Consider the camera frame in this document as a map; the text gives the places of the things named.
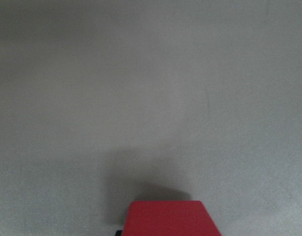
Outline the red block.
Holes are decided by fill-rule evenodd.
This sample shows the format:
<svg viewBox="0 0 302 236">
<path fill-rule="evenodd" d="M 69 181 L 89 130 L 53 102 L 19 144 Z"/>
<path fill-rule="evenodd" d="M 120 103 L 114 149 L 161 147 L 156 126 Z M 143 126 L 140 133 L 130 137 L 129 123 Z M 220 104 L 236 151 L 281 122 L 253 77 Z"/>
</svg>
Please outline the red block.
<svg viewBox="0 0 302 236">
<path fill-rule="evenodd" d="M 201 201 L 134 201 L 117 236 L 220 236 Z"/>
</svg>

